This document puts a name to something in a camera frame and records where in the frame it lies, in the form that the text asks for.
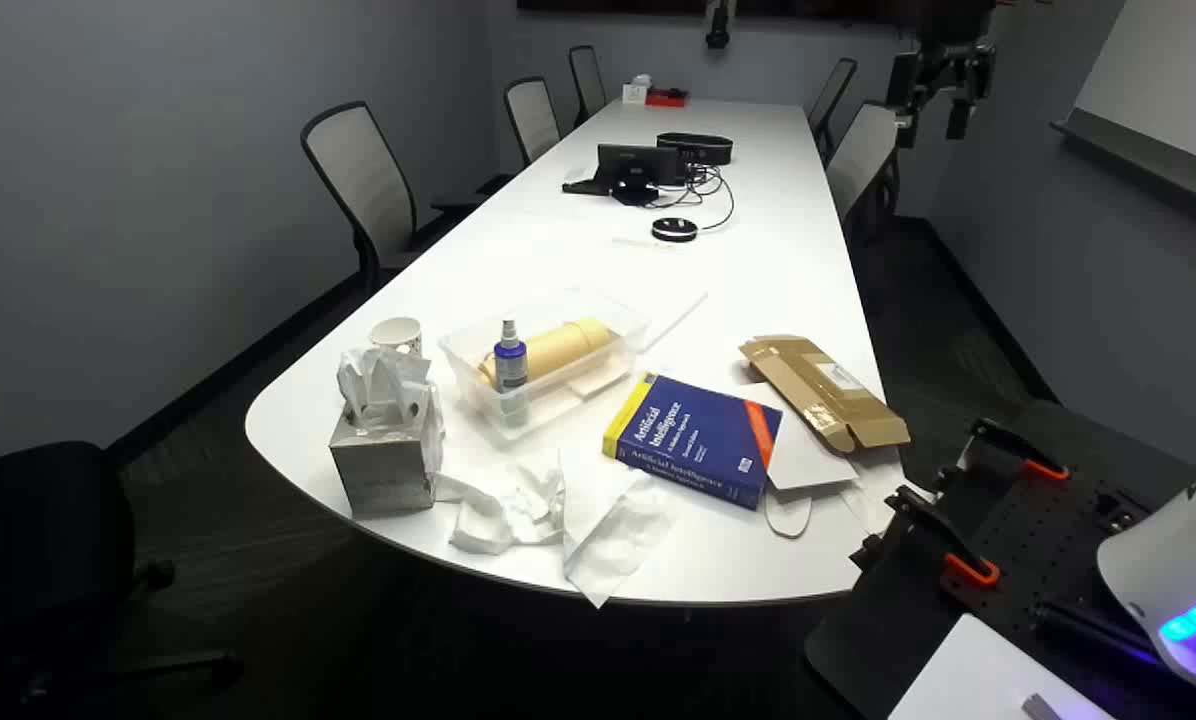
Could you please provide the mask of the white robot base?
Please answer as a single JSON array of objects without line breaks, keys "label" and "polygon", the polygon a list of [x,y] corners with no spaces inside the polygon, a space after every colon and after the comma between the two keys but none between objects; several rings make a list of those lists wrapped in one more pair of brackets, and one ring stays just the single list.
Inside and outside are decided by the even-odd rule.
[{"label": "white robot base", "polygon": [[1196,479],[1096,547],[1112,601],[1151,654],[1196,687]]}]

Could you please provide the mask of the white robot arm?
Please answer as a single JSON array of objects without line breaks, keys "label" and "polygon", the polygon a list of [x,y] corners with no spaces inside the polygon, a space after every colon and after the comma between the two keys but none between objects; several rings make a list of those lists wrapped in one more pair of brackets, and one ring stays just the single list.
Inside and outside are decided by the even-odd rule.
[{"label": "white robot arm", "polygon": [[920,111],[947,102],[947,140],[964,140],[976,103],[994,94],[997,52],[1016,0],[905,0],[915,52],[891,62],[883,103],[902,117],[898,144],[912,147]]}]

